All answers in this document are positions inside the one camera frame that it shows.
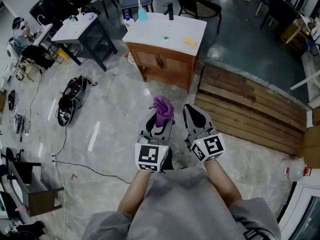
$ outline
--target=yellow sponge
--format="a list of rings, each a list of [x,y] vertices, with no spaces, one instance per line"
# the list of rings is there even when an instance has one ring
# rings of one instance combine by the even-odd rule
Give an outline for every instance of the yellow sponge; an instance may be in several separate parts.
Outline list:
[[[183,41],[184,41],[186,44],[188,44],[188,45],[190,45],[190,46],[192,46],[192,47],[196,47],[197,42],[196,42],[195,40],[191,39],[190,37],[185,37],[185,38],[183,39]]]

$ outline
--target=yellow object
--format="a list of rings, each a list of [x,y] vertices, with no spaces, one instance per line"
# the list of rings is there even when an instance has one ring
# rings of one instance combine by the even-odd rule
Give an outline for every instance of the yellow object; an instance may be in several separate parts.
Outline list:
[[[70,56],[66,54],[64,50],[62,50],[61,48],[59,48],[59,50],[57,51],[57,54],[67,61],[70,60]]]
[[[190,37],[185,37],[185,38],[183,39],[183,41],[184,41],[186,44],[188,44],[188,45],[190,45],[190,46],[192,46],[192,47],[196,47],[197,42],[196,42],[195,40],[191,39]]]

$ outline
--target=white marker cube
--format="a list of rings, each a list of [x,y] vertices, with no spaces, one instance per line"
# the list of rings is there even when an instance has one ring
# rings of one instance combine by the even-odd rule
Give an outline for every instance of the white marker cube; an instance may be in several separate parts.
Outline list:
[[[168,149],[168,146],[136,143],[135,164],[139,170],[160,172]]]
[[[190,149],[200,161],[207,162],[218,158],[225,152],[226,147],[222,134],[219,133],[196,139]]]

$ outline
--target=hair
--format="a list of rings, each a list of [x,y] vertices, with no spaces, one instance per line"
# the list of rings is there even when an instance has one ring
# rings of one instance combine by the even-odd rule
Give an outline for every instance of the hair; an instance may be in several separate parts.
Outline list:
[[[20,23],[21,23],[21,18],[20,18],[20,17],[14,18],[14,20],[13,20],[13,22],[12,22],[12,29],[14,30],[14,29],[16,28],[16,26],[17,26],[18,24],[20,24]]]

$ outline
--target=black faucet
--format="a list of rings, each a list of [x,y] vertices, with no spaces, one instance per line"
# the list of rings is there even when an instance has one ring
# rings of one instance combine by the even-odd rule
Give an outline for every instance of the black faucet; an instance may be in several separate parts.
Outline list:
[[[164,7],[168,7],[165,12],[163,13],[164,15],[167,15],[169,13],[169,20],[173,21],[174,20],[174,7],[172,2],[167,2]]]

